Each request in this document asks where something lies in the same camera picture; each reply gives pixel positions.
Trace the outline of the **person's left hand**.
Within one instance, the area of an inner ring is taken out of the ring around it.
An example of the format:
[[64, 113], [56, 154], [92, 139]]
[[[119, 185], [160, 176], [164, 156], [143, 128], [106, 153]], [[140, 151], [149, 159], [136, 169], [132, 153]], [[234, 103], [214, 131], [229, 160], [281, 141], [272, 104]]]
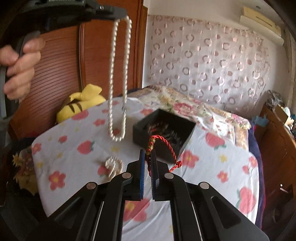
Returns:
[[9, 78], [3, 92], [8, 99], [23, 100], [29, 94], [35, 66], [41, 60], [44, 46], [43, 38], [31, 39], [24, 45], [22, 57], [10, 45], [1, 48], [1, 65], [7, 67], [6, 75]]

